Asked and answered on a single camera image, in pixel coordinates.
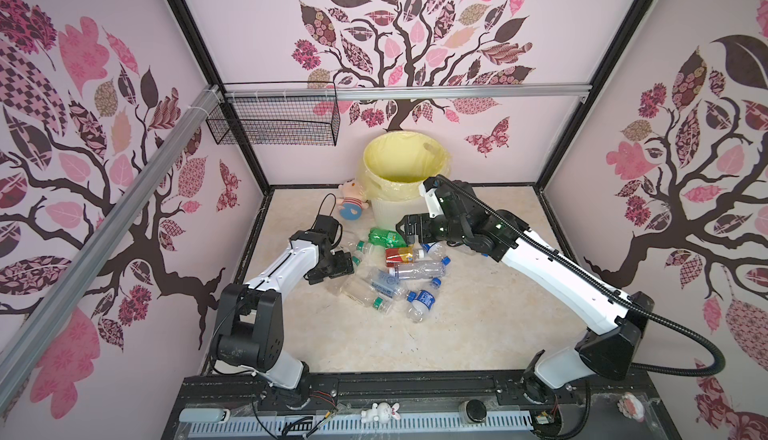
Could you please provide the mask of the clear square bottle green cap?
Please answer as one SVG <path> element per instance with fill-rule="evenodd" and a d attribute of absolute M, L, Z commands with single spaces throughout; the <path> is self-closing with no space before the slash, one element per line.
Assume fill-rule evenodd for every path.
<path fill-rule="evenodd" d="M 345 275 L 327 280 L 325 282 L 325 290 L 331 295 L 339 296 L 341 294 L 341 291 L 344 285 L 358 271 L 362 262 L 363 260 L 359 255 L 352 255 L 351 267 L 349 268 L 349 272 Z"/>

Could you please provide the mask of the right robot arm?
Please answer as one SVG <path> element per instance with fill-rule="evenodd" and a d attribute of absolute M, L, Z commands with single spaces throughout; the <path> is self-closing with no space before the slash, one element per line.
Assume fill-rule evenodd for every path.
<path fill-rule="evenodd" d="M 547 244 L 528 223 L 507 210 L 480 201 L 465 182 L 431 177 L 419 188 L 426 212 L 403 216 L 395 225 L 406 240 L 448 242 L 485 254 L 536 282 L 586 325 L 583 336 L 556 352 L 538 352 L 525 369 L 522 384 L 541 402 L 545 395 L 593 375 L 624 379 L 648 319 L 632 311 L 649 307 L 643 294 L 611 288 Z"/>

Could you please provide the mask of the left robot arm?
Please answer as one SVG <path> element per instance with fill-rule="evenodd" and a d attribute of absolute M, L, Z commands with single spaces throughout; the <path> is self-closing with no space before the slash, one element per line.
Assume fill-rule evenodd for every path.
<path fill-rule="evenodd" d="M 303 281 L 314 285 L 353 272 L 351 255 L 339 243 L 336 227 L 300 230 L 262 273 L 225 287 L 209 346 L 212 366 L 224 374 L 259 375 L 278 388 L 298 389 L 308 368 L 283 351 L 283 303 Z"/>

